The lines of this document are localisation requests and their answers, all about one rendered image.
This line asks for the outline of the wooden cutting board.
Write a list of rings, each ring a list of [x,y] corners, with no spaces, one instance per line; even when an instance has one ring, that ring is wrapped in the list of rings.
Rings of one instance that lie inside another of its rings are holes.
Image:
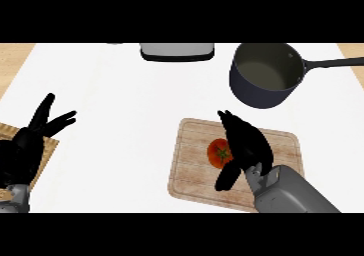
[[[274,151],[274,164],[290,166],[305,175],[299,139],[293,133],[261,129]],[[169,194],[180,199],[255,212],[253,193],[245,175],[240,175],[230,191],[218,192],[215,182],[221,170],[211,164],[208,148],[225,138],[220,122],[186,118],[180,124]]]

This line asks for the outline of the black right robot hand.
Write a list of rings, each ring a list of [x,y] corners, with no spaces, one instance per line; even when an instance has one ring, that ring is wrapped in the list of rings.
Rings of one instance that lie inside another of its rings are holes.
[[[274,153],[261,130],[230,111],[218,112],[227,131],[227,140],[233,159],[224,165],[215,189],[228,191],[237,182],[242,172],[252,167],[261,176],[273,170]]]

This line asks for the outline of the red tomato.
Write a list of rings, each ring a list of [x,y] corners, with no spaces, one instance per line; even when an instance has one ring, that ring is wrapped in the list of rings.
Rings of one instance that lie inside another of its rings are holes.
[[[208,147],[208,158],[214,167],[222,169],[233,160],[230,143],[224,138],[215,139]]]

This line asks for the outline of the dark blue saucepan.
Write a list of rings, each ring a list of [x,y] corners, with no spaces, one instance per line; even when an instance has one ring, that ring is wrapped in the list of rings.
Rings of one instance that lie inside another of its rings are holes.
[[[364,57],[308,61],[287,43],[242,43],[230,70],[237,99],[256,109],[279,106],[316,68],[364,66]]]

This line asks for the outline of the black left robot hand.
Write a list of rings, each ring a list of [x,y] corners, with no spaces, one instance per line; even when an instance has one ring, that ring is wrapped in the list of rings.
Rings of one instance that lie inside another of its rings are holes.
[[[56,94],[50,93],[38,107],[31,124],[23,127],[11,140],[0,140],[0,189],[11,185],[29,185],[36,177],[44,150],[44,138],[51,138],[76,122],[76,111],[50,118]]]

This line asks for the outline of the grey and black appliance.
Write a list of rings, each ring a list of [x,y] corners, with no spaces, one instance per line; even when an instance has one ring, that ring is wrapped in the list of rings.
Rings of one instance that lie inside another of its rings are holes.
[[[214,43],[141,43],[141,55],[147,61],[194,62],[215,56]]]

